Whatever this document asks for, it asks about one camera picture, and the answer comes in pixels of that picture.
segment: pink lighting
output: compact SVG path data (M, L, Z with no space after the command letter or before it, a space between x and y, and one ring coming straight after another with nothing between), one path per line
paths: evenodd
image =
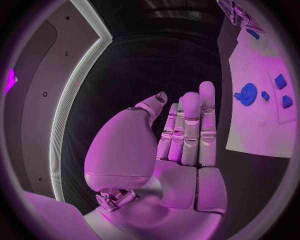
M18 81L18 79L16 78L15 75L15 70L11 69L10 73L8 75L8 79L7 79L7 85L5 88L5 94L8 93L8 91L13 87L13 85L15 85L15 83Z

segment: blue cube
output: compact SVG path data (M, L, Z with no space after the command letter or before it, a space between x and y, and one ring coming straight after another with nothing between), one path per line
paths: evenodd
M293 100L288 95L285 95L282 97L282 105L284 109L287 109L293 105Z
M283 89L287 85L287 81L282 74L275 78L275 83L279 89Z

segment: led light strip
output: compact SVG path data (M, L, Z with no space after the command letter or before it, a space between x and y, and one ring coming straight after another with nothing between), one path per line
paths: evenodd
M104 44L99 39L83 56L67 81L55 112L50 137L49 159L52 187L58 201L65 201L61 179L61 151L67 119L81 84L107 46L108 44Z

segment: blue object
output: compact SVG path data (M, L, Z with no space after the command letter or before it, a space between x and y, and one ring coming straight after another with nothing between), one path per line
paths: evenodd
M258 89L253 83L247 83L240 91L240 102L245 106L252 105L258 96Z
M287 109L293 105L293 100L288 95L285 95L282 97L282 105L284 109Z
M235 93L234 95L233 95L237 100L240 100L241 99L241 94L240 93Z
M282 74L275 78L275 83L279 89L283 89L287 85L287 81Z
M246 31L248 33L250 33L253 37L255 37L256 40L260 39L260 35L256 31L253 31L253 30L250 30L250 29L246 29Z
M264 100L269 101L270 100L270 95L266 91L261 92L261 96Z

